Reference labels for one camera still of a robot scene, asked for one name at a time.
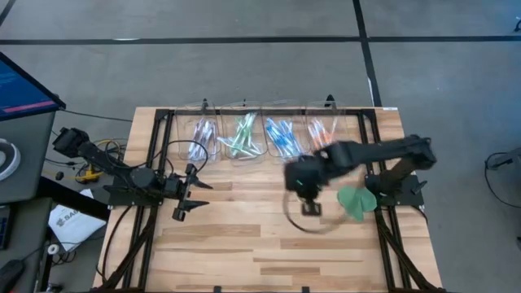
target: wooden tabletop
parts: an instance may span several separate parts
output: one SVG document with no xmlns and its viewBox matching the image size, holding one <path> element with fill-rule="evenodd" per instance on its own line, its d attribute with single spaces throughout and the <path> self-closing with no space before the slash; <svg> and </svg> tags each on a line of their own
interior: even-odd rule
<svg viewBox="0 0 521 293">
<path fill-rule="evenodd" d="M 155 110 L 136 109 L 125 154 L 129 165 L 146 160 Z M 375 108 L 375 111 L 382 140 L 404 136 L 396 109 Z M 171 139 L 191 136 L 198 119 L 178 116 Z M 297 124 L 294 127 L 296 131 L 304 129 Z M 356 118 L 341 120 L 338 129 L 336 139 L 361 141 Z M 186 146 L 176 144 L 169 148 L 168 157 L 178 173 L 186 166 L 182 160 L 184 149 Z M 309 228 L 326 225 L 328 219 L 340 212 L 336 190 L 342 185 L 356 185 L 363 172 L 365 168 L 358 168 L 322 192 L 319 201 L 325 219 L 302 217 L 300 202 L 295 198 L 290 202 L 291 215 Z M 172 219 L 176 200 L 165 200 L 160 207 L 148 291 L 212 291 L 214 286 L 222 286 L 223 291 L 300 291 L 302 286 L 310 286 L 311 291 L 387 290 L 372 212 L 365 214 L 363 222 L 349 220 L 329 234 L 297 230 L 282 213 L 282 161 L 269 152 L 259 160 L 243 162 L 230 160 L 222 146 L 217 160 L 204 167 L 199 179 L 214 190 L 193 189 L 191 198 L 207 200 L 209 205 L 188 213 L 184 222 Z M 124 209 L 112 211 L 107 236 Z M 108 254 L 109 273 L 128 251 L 135 209 L 130 210 L 116 231 Z M 427 280 L 441 286 L 425 219 L 412 208 L 398 207 L 396 211 L 406 252 Z M 392 252 L 391 255 L 396 285 L 400 286 L 397 259 Z M 138 281 L 141 259 L 138 255 L 134 264 L 133 285 Z M 97 276 L 94 285 L 100 282 Z"/>
</svg>

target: monitor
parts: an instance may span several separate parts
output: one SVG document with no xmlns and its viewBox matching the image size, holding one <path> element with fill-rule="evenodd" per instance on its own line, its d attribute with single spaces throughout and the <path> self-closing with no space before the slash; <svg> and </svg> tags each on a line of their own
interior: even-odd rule
<svg viewBox="0 0 521 293">
<path fill-rule="evenodd" d="M 0 53 L 0 121 L 65 108 L 65 103 Z"/>
</svg>

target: cable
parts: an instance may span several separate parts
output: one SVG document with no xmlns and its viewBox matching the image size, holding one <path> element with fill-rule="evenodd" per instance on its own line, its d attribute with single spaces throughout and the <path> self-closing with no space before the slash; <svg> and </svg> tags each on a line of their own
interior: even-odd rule
<svg viewBox="0 0 521 293">
<path fill-rule="evenodd" d="M 53 256 L 53 259 L 51 260 L 52 266 L 55 267 L 57 265 L 72 263 L 74 261 L 74 259 L 76 259 L 76 254 L 77 254 L 76 250 L 74 250 L 72 253 L 65 252 L 65 253 L 59 254 L 57 261 L 54 260 L 54 256 Z"/>
<path fill-rule="evenodd" d="M 49 247 L 53 244 L 72 244 L 72 245 L 81 245 L 82 243 L 85 243 L 87 241 L 94 241 L 94 240 L 100 240 L 100 239 L 103 239 L 105 238 L 105 235 L 104 236 L 99 236 L 99 237 L 96 237 L 96 238 L 88 238 L 88 239 L 85 239 L 83 240 L 82 242 L 79 242 L 79 243 L 70 243 L 70 242 L 56 242 L 56 243 L 46 243 L 46 244 L 43 244 L 41 245 L 40 247 L 38 247 L 37 249 L 31 251 L 28 255 L 24 256 L 21 260 L 27 260 L 30 256 L 32 256 L 33 254 L 35 254 L 36 252 L 38 252 L 40 249 L 42 248 L 45 248 L 45 247 Z"/>
<path fill-rule="evenodd" d="M 129 119 L 121 119 L 121 118 L 114 118 L 114 117 L 92 115 L 92 114 L 86 114 L 86 113 L 69 111 L 69 110 L 65 110 L 65 109 L 61 109 L 61 111 L 62 112 L 67 112 L 67 113 L 70 113 L 70 114 L 79 115 L 79 116 L 87 116 L 87 117 L 93 117 L 93 118 L 99 118 L 99 119 L 115 120 L 115 121 L 123 121 L 123 122 L 130 122 L 130 123 L 132 123 L 132 120 L 129 120 Z"/>
<path fill-rule="evenodd" d="M 201 165 L 201 167 L 200 167 L 200 168 L 197 170 L 197 172 L 196 172 L 196 173 L 199 173 L 199 172 L 204 168 L 204 166 L 206 166 L 206 163 L 208 162 L 208 157 L 209 157 L 209 155 L 208 155 L 208 151 L 206 150 L 206 147 L 204 147 L 200 142 L 196 142 L 196 141 L 194 141 L 194 140 L 190 140 L 190 139 L 180 139 L 180 140 L 171 141 L 171 142 L 169 142 L 169 144 L 168 144 L 167 146 L 169 146 L 169 145 L 171 145 L 171 144 L 173 144 L 173 143 L 179 143 L 179 142 L 193 142 L 193 143 L 195 143 L 196 145 L 198 145 L 198 146 L 200 146 L 201 148 L 203 148 L 203 151 L 204 151 L 204 162 L 203 162 L 203 164 Z"/>
<path fill-rule="evenodd" d="M 514 33 L 521 31 L 521 28 L 519 27 L 520 25 L 521 25 L 521 20 L 519 20 L 518 23 L 515 25 Z"/>
<path fill-rule="evenodd" d="M 422 211 L 422 209 L 421 209 L 419 206 L 411 206 L 411 207 L 413 207 L 413 209 L 415 209 L 415 210 L 417 210 L 419 213 L 421 213 L 422 216 L 423 216 L 423 218 L 425 218 L 425 222 L 426 222 L 427 224 L 429 224 L 429 219 L 427 219 L 427 215 L 425 214 L 424 211 Z"/>
<path fill-rule="evenodd" d="M 129 139 L 128 138 L 103 138 L 103 139 L 99 139 L 97 141 L 93 141 L 92 143 L 96 144 L 96 143 L 99 143 L 99 142 L 102 142 L 102 141 L 105 141 L 105 140 L 112 140 L 112 141 L 124 140 L 124 141 L 128 141 Z"/>
<path fill-rule="evenodd" d="M 197 145 L 199 145 L 199 146 L 201 146 L 201 147 L 203 148 L 203 150 L 204 150 L 204 154 L 205 154 L 205 160 L 204 160 L 203 164 L 201 165 L 201 167 L 197 170 L 196 173 L 200 172 L 200 171 L 204 168 L 204 166 L 206 165 L 206 163 L 208 162 L 208 157 L 209 157 L 209 155 L 208 155 L 208 151 L 206 150 L 206 148 L 205 148 L 202 144 L 200 144 L 199 142 L 192 141 L 192 140 L 175 140 L 175 141 L 171 141 L 171 142 L 169 142 L 169 144 L 168 144 L 167 146 L 169 146 L 169 145 L 171 145 L 171 144 L 173 144 L 173 143 L 179 143 L 179 142 L 193 142 L 193 143 L 195 143 L 195 144 L 197 144 Z M 157 154 L 155 154 L 154 157 L 152 158 L 152 160 L 155 159 L 159 154 L 161 154 L 161 151 L 159 151 Z M 171 172 L 171 174 L 173 174 L 173 164 L 172 164 L 172 162 L 171 162 L 168 158 L 166 158 L 166 160 L 169 162 L 170 167 L 172 168 L 172 172 Z M 147 162 L 142 163 L 142 164 L 139 164 L 139 165 L 137 165 L 137 166 L 133 166 L 133 167 L 131 167 L 131 168 L 138 168 L 138 167 L 140 167 L 140 166 L 143 166 L 143 165 L 146 164 L 146 163 L 147 163 Z M 105 276 L 105 273 L 106 273 L 106 267 L 107 267 L 108 251 L 109 251 L 109 248 L 110 248 L 110 246 L 111 246 L 112 239 L 114 238 L 114 235 L 115 235 L 115 233 L 116 233 L 116 230 L 117 230 L 118 226 L 120 225 L 121 221 L 123 220 L 123 217 L 125 216 L 125 214 L 126 214 L 126 213 L 127 213 L 127 212 L 132 208 L 132 207 L 133 207 L 133 206 L 128 206 L 128 207 L 127 207 L 127 208 L 126 208 L 126 209 L 121 213 L 121 216 L 117 219 L 116 223 L 114 224 L 114 229 L 112 229 L 112 232 L 111 232 L 111 234 L 110 234 L 110 236 L 109 236 L 109 238 L 108 238 L 108 241 L 107 241 L 107 246 L 105 247 L 105 252 L 103 253 L 103 263 L 102 263 L 101 272 L 99 272 L 98 267 L 96 267 L 96 272 L 98 272 L 98 274 L 101 276 L 103 282 L 106 282 L 106 281 L 107 281 L 107 278 L 106 278 L 106 276 Z"/>
<path fill-rule="evenodd" d="M 121 216 L 117 219 L 116 224 L 114 225 L 114 229 L 112 229 L 111 235 L 108 237 L 107 246 L 105 247 L 105 252 L 103 253 L 103 263 L 101 267 L 101 277 L 106 280 L 105 277 L 105 268 L 107 267 L 107 258 L 108 258 L 108 251 L 111 246 L 112 239 L 114 238 L 114 234 L 116 233 L 117 227 L 120 225 L 121 220 L 123 220 L 123 217 L 129 212 L 129 210 L 133 206 L 128 206 L 122 213 Z"/>
<path fill-rule="evenodd" d="M 60 167 L 60 168 L 70 168 L 72 170 L 76 170 L 76 167 L 74 167 L 74 166 L 67 166 L 67 165 L 63 165 L 63 164 L 55 164 L 53 162 L 47 162 L 47 161 L 46 161 L 46 163 L 51 164 L 51 165 L 56 166 L 56 167 Z"/>
<path fill-rule="evenodd" d="M 169 162 L 169 165 L 170 165 L 170 176 L 173 175 L 173 164 L 172 162 L 169 160 L 169 158 L 166 158 L 166 161 Z"/>
<path fill-rule="evenodd" d="M 83 164 L 83 162 L 74 162 L 74 161 L 59 162 L 59 161 L 55 161 L 55 160 L 51 160 L 51 159 L 47 159 L 47 158 L 46 158 L 46 161 L 50 162 L 50 163 L 54 163 L 54 164 L 63 164 L 63 165 L 67 165 L 67 166 L 74 166 L 74 165 L 77 165 L 77 164 Z"/>
<path fill-rule="evenodd" d="M 488 171 L 488 162 L 490 161 L 490 159 L 495 156 L 495 155 L 503 155 L 503 154 L 506 154 L 505 152 L 495 152 L 491 155 L 488 156 L 488 158 L 485 160 L 485 172 L 484 172 L 484 175 L 485 175 L 485 181 L 487 182 L 487 186 L 488 186 L 488 189 L 490 190 L 490 192 L 494 195 L 494 197 L 499 200 L 500 202 L 502 202 L 503 204 L 509 206 L 509 207 L 512 207 L 512 208 L 521 208 L 521 206 L 519 205 L 515 205 L 515 204 L 512 204 L 512 203 L 507 203 L 506 201 L 504 201 L 503 199 L 500 199 L 499 196 L 496 195 L 496 192 L 494 192 L 494 190 L 492 189 L 492 187 L 490 186 L 490 182 L 488 181 L 488 174 L 487 174 L 487 171 Z"/>
<path fill-rule="evenodd" d="M 286 219 L 293 226 L 295 226 L 295 228 L 297 228 L 298 230 L 300 230 L 302 232 L 310 233 L 310 234 L 325 234 L 325 233 L 329 233 L 331 231 L 337 230 L 340 227 L 340 225 L 343 224 L 348 219 L 347 215 L 343 214 L 338 219 L 333 220 L 331 222 L 331 224 L 328 225 L 327 227 L 324 227 L 324 228 L 321 228 L 321 229 L 316 229 L 316 230 L 304 228 L 304 227 L 298 225 L 297 223 L 295 223 L 293 221 L 293 219 L 291 219 L 290 209 L 289 209 L 289 201 L 290 201 L 289 199 L 290 199 L 290 193 L 287 192 L 287 191 L 284 192 L 284 195 L 282 196 L 282 211 L 284 212 L 284 216 L 286 216 Z"/>
<path fill-rule="evenodd" d="M 169 144 L 167 144 L 167 146 L 169 146 L 169 145 L 171 145 L 173 143 L 179 143 L 179 142 L 192 142 L 192 143 L 195 143 L 196 145 L 199 145 L 200 147 L 203 148 L 203 151 L 204 151 L 204 162 L 201 165 L 201 167 L 197 170 L 197 173 L 200 172 L 204 168 L 204 166 L 206 166 L 206 163 L 208 162 L 208 158 L 209 158 L 208 151 L 206 150 L 206 147 L 204 147 L 200 142 L 196 142 L 196 141 L 193 141 L 193 140 L 190 140 L 190 139 L 174 140 L 174 141 L 169 142 Z M 143 162 L 143 163 L 135 165 L 135 166 L 120 166 L 120 165 L 114 164 L 114 162 L 112 161 L 114 158 L 112 158 L 111 156 L 108 155 L 107 147 L 108 147 L 108 144 L 105 146 L 105 155 L 107 156 L 107 160 L 112 165 L 112 167 L 124 168 L 124 169 L 134 169 L 134 168 L 139 168 L 139 167 L 144 166 L 145 164 L 147 164 L 147 162 Z M 162 152 L 162 150 L 158 151 L 157 154 L 155 154 L 154 157 L 152 157 L 152 160 L 157 158 L 157 156 L 160 155 L 161 152 Z"/>
</svg>

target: green cloth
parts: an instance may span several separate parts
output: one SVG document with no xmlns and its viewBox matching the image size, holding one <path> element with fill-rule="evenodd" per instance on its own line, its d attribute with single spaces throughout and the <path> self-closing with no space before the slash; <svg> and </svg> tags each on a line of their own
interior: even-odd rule
<svg viewBox="0 0 521 293">
<path fill-rule="evenodd" d="M 364 220 L 364 212 L 374 211 L 376 208 L 376 197 L 367 188 L 345 186 L 339 190 L 337 196 L 345 212 L 357 221 Z"/>
</svg>

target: black floor stripe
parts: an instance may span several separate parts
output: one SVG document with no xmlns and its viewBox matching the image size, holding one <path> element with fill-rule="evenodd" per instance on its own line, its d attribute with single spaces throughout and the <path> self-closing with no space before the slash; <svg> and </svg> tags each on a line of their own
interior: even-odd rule
<svg viewBox="0 0 521 293">
<path fill-rule="evenodd" d="M 373 106 L 381 107 L 382 99 L 380 98 L 380 91 L 378 89 L 378 82 L 376 81 L 376 73 L 374 71 L 373 57 L 369 48 L 369 42 L 366 31 L 366 24 L 364 23 L 364 15 L 361 12 L 360 0 L 352 0 L 355 15 L 357 17 L 358 33 L 360 34 L 361 51 L 364 55 L 364 63 L 366 64 L 367 78 L 370 81 L 370 89 L 373 99 Z"/>
<path fill-rule="evenodd" d="M 281 36 L 281 37 L 166 37 L 135 39 L 76 40 L 0 40 L 0 45 L 168 45 L 168 44 L 252 44 L 252 43 L 321 43 L 359 42 L 359 37 Z"/>
<path fill-rule="evenodd" d="M 7 15 L 11 12 L 11 8 L 15 5 L 16 0 L 9 0 L 6 6 L 3 8 L 2 14 L 0 14 L 0 26 L 2 26 L 3 22 L 6 20 Z"/>
<path fill-rule="evenodd" d="M 369 42 L 521 42 L 520 35 L 454 37 L 369 37 Z"/>
<path fill-rule="evenodd" d="M 518 36 L 456 36 L 456 37 L 343 37 L 343 36 L 298 36 L 298 37 L 165 37 L 135 39 L 5 39 L 0 45 L 188 45 L 188 44 L 255 44 L 255 43 L 341 43 L 361 42 L 362 49 L 368 50 L 371 42 L 521 42 Z M 364 55 L 369 65 L 370 54 Z"/>
</svg>

